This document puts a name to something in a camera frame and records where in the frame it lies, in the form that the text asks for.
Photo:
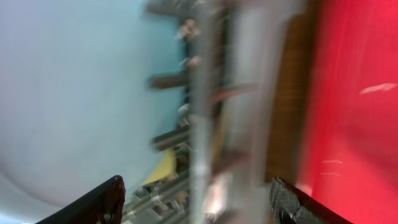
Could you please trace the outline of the yellow plastic cup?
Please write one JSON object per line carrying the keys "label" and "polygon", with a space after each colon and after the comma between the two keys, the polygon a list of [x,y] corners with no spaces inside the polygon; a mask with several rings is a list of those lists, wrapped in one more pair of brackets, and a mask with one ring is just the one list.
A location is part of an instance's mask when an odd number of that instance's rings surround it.
{"label": "yellow plastic cup", "polygon": [[166,178],[172,175],[176,169],[176,153],[173,149],[167,149],[164,152],[163,158],[156,166],[154,171],[143,181],[142,185],[156,182],[160,179]]}

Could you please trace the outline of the light blue plate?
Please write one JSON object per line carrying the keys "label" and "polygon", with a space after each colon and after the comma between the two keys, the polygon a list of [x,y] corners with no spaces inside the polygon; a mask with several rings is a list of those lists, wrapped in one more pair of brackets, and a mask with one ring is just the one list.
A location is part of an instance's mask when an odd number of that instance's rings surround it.
{"label": "light blue plate", "polygon": [[133,0],[1,0],[1,222],[35,223],[114,175],[133,193],[183,88],[178,19]]}

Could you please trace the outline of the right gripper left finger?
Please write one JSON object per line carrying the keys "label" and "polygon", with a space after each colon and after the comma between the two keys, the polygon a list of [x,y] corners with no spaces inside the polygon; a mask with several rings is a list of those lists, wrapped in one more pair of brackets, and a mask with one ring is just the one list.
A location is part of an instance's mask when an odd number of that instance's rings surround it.
{"label": "right gripper left finger", "polygon": [[37,224],[121,224],[126,189],[115,175]]}

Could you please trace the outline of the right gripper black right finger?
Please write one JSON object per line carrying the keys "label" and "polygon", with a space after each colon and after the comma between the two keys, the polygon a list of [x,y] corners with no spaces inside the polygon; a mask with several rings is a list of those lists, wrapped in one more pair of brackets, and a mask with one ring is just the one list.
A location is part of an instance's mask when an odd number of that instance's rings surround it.
{"label": "right gripper black right finger", "polygon": [[281,177],[273,178],[269,201],[277,224],[351,224]]}

